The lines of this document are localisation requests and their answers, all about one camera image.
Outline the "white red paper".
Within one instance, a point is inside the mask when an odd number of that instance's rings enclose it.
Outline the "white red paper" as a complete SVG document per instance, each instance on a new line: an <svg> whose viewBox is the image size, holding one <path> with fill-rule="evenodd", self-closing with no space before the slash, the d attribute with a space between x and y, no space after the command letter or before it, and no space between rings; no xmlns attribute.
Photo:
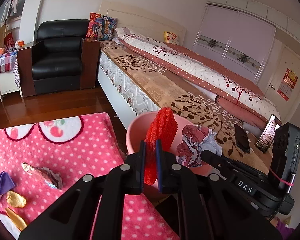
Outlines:
<svg viewBox="0 0 300 240"><path fill-rule="evenodd" d="M177 146L177 163L187 167L203 166L200 155L204 150L221 157L222 147L215 140L216 134L211 128L186 125L182 130L182 142Z"/></svg>

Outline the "red foam fruit net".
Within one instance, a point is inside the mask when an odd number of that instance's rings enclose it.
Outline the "red foam fruit net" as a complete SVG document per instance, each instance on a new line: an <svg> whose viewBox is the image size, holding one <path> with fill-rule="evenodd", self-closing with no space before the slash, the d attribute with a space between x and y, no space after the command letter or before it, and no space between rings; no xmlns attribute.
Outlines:
<svg viewBox="0 0 300 240"><path fill-rule="evenodd" d="M153 185L157 179L156 141L161 141L163 151L168 151L177 133L178 125L173 111L164 107L158 111L147 131L145 144L145 173L144 182Z"/></svg>

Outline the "long bread crust piece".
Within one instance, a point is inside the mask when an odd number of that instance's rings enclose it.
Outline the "long bread crust piece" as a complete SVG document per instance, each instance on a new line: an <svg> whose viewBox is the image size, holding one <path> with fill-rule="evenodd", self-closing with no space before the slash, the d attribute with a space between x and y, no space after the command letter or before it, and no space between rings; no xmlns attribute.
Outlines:
<svg viewBox="0 0 300 240"><path fill-rule="evenodd" d="M25 220L23 220L18 214L16 214L13 210L10 208L5 209L8 217L11 219L11 221L15 224L15 226L20 230L23 231L26 227L27 224Z"/></svg>

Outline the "purple cloth pouch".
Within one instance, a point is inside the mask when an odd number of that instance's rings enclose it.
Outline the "purple cloth pouch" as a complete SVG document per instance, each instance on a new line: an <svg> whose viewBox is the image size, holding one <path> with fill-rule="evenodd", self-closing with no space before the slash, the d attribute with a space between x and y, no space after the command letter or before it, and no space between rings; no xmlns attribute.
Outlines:
<svg viewBox="0 0 300 240"><path fill-rule="evenodd" d="M6 171L0 173L0 198L15 187L15 183Z"/></svg>

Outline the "pink plastic trash bucket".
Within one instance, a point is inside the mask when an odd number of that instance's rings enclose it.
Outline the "pink plastic trash bucket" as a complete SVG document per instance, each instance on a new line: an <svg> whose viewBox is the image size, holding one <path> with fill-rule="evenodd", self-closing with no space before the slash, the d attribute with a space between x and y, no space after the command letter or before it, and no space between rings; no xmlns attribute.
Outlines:
<svg viewBox="0 0 300 240"><path fill-rule="evenodd" d="M177 162L187 167L205 165L200 157L203 150L221 153L214 145L216 141L211 129L198 128L167 107L158 112L144 113L129 125L126 135L128 153L136 152L142 140L146 145L144 183L156 188L158 140L163 151L173 153Z"/></svg>

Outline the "crumpled silver foil wrapper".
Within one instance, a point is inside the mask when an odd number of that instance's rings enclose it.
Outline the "crumpled silver foil wrapper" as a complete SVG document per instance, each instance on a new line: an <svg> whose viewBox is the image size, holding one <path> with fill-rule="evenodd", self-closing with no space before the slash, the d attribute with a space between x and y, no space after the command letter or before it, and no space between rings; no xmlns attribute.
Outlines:
<svg viewBox="0 0 300 240"><path fill-rule="evenodd" d="M34 179L45 182L53 189L61 190L63 188L62 178L47 167L32 166L26 162L21 163L23 170Z"/></svg>

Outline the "white pink dotted quilt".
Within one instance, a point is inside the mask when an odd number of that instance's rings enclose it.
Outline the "white pink dotted quilt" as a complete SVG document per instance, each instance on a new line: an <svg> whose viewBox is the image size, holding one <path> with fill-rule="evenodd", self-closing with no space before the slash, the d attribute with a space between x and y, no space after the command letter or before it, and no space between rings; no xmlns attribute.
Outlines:
<svg viewBox="0 0 300 240"><path fill-rule="evenodd" d="M221 64L179 45L159 42L127 27L116 28L122 44L200 88L236 118L264 126L271 116L281 118L277 107L250 80Z"/></svg>

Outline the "bed with white mattress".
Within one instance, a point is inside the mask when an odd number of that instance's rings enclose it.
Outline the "bed with white mattress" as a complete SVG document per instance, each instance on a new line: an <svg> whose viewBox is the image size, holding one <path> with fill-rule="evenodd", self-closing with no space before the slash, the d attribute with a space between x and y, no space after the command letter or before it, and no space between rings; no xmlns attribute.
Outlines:
<svg viewBox="0 0 300 240"><path fill-rule="evenodd" d="M113 41L101 43L98 81L128 127L163 107L188 124L213 130L223 154L267 173L270 150L256 147L274 104L252 81L179 45L165 43L181 25L145 9L103 1L99 12L117 18Z"/></svg>

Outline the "small bread crust piece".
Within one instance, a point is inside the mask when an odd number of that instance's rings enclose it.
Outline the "small bread crust piece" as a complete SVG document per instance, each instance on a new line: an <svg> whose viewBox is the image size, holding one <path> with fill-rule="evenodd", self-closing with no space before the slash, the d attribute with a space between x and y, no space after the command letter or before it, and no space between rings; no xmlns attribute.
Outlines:
<svg viewBox="0 0 300 240"><path fill-rule="evenodd" d="M26 198L13 191L7 192L6 202L9 206L15 208L23 208L27 205Z"/></svg>

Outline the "yellow red small pillow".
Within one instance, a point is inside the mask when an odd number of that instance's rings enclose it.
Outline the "yellow red small pillow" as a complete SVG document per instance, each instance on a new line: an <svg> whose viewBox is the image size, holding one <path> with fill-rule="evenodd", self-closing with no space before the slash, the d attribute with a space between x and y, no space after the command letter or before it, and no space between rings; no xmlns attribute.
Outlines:
<svg viewBox="0 0 300 240"><path fill-rule="evenodd" d="M170 31L164 31L164 41L169 44L179 45L179 36Z"/></svg>

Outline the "white low table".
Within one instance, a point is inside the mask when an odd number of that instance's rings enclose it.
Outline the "white low table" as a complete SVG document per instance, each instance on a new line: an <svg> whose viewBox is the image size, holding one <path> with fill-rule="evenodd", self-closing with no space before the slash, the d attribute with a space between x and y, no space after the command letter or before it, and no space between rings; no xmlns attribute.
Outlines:
<svg viewBox="0 0 300 240"><path fill-rule="evenodd" d="M3 102L3 97L7 94L19 92L20 97L23 97L21 88L15 84L14 72L9 71L0 73L0 101Z"/></svg>

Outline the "white wardrobe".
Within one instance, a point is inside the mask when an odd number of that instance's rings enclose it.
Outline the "white wardrobe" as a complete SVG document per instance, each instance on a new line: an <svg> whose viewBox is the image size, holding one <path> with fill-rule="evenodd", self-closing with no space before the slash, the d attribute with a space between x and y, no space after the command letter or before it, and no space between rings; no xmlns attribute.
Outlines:
<svg viewBox="0 0 300 240"><path fill-rule="evenodd" d="M258 83L282 31L300 44L300 24L255 0L207 0L195 52Z"/></svg>

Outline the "red gift box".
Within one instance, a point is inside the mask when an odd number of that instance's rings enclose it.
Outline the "red gift box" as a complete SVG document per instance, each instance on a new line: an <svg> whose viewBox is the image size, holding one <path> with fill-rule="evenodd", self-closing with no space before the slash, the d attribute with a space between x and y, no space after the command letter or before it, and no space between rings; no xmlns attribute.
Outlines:
<svg viewBox="0 0 300 240"><path fill-rule="evenodd" d="M14 44L15 44L15 41L14 41L12 33L8 33L4 38L4 45L7 48L14 48Z"/></svg>

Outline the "coat stand with clothes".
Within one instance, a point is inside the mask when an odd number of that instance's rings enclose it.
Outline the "coat stand with clothes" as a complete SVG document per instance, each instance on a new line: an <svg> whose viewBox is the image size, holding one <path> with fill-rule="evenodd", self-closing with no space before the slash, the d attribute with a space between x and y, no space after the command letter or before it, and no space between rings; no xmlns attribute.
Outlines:
<svg viewBox="0 0 300 240"><path fill-rule="evenodd" d="M4 12L1 17L1 24L6 24L7 19L10 15L17 13L17 5L19 0L7 0L7 2L4 5Z"/></svg>

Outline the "red wall calendar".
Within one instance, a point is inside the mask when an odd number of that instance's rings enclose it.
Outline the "red wall calendar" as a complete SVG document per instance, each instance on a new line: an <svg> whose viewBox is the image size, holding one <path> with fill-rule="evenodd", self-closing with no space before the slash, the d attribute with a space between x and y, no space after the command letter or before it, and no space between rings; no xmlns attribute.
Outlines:
<svg viewBox="0 0 300 240"><path fill-rule="evenodd" d="M297 83L297 75L289 68L286 69L285 75L279 85L277 93L285 100L288 101L291 97L292 91Z"/></svg>

